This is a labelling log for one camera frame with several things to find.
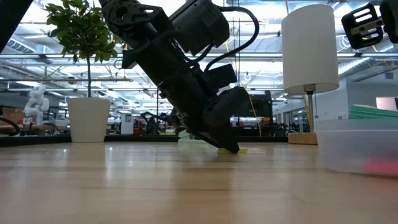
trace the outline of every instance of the white planter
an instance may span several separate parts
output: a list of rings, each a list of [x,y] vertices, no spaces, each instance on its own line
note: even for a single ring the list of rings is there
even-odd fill
[[[68,100],[72,142],[103,142],[111,102],[98,98]]]

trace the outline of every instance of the lamp pole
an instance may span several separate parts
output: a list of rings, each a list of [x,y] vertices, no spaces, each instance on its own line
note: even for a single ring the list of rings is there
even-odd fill
[[[309,124],[310,124],[310,132],[313,133],[314,130],[314,122],[313,122],[313,101],[312,101],[312,96],[313,93],[315,92],[315,84],[311,85],[304,85],[304,91],[308,95],[308,104],[310,106],[310,116],[309,116]]]

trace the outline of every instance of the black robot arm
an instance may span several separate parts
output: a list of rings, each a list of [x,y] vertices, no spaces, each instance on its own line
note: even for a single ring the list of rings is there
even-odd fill
[[[367,4],[343,16],[341,23],[353,49],[361,49],[383,41],[386,33],[393,44],[398,44],[398,1],[383,0],[380,14]]]
[[[259,23],[247,9],[219,7],[210,0],[189,0],[170,17],[161,7],[146,6],[135,0],[100,0],[109,28],[132,49],[123,51],[123,68],[136,62],[174,106],[178,124],[199,139],[232,153],[239,146],[230,117],[248,100],[242,87],[217,95],[220,88],[236,83],[232,65],[210,70],[215,62],[250,45],[259,33]],[[199,61],[212,47],[229,39],[229,25],[222,11],[248,13],[255,25],[251,40],[209,63],[203,72]],[[192,55],[203,53],[196,59]]]

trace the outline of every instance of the wooden surface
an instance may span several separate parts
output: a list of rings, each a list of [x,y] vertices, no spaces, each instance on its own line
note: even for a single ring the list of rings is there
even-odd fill
[[[1,224],[398,223],[398,180],[326,170],[316,146],[0,149]]]
[[[315,133],[290,133],[289,143],[317,145],[318,139]]]

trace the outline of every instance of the clear plastic bin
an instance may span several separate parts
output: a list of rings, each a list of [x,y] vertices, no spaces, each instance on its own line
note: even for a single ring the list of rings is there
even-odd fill
[[[315,132],[327,168],[398,176],[398,119],[319,121]]]

